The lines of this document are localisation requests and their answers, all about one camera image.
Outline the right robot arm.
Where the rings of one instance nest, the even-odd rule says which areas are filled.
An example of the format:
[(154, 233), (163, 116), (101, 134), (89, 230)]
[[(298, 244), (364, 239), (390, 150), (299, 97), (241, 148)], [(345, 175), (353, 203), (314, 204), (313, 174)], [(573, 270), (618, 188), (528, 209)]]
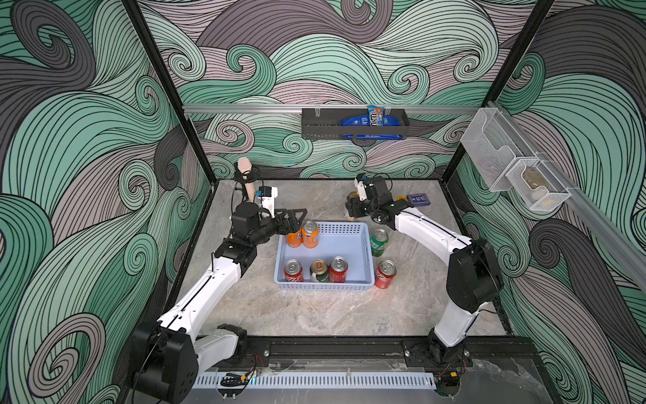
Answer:
[(411, 237), (447, 264), (448, 303), (430, 331), (428, 352), (436, 364), (449, 363), (464, 353), (464, 340), (485, 306), (503, 289), (494, 247), (484, 240), (453, 232), (424, 215), (407, 200), (395, 200), (386, 180), (361, 173), (354, 180), (358, 195), (346, 201), (348, 215)]

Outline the green gold-top can back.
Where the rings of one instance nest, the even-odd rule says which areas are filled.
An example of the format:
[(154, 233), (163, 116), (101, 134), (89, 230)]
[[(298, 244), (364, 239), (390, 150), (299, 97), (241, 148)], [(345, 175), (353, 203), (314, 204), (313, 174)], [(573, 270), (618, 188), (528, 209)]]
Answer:
[(348, 195), (345, 202), (345, 209), (346, 209), (345, 217), (350, 222), (356, 221), (356, 217), (353, 215), (353, 212), (354, 212), (353, 202), (355, 199), (359, 199), (358, 193), (356, 191), (353, 191)]

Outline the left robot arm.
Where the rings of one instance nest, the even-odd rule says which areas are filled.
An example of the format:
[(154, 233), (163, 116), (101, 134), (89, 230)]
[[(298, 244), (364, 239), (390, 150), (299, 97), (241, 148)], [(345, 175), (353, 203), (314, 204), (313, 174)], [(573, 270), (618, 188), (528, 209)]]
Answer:
[(200, 337), (200, 330), (251, 267), (258, 246), (275, 235), (297, 232), (306, 215), (305, 209), (269, 210), (249, 201), (237, 205), (230, 232), (212, 253), (201, 278), (156, 321), (142, 323), (133, 331), (129, 360), (133, 393), (180, 403), (201, 373), (244, 353), (245, 333), (240, 328), (223, 326), (205, 337)]

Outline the green Sprite can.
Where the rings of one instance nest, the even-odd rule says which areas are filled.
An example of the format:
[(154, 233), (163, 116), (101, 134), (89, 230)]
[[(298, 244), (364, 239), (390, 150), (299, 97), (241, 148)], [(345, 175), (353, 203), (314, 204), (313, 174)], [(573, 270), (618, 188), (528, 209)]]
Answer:
[(383, 229), (377, 229), (370, 234), (371, 253), (374, 257), (380, 257), (385, 252), (389, 242), (388, 233)]

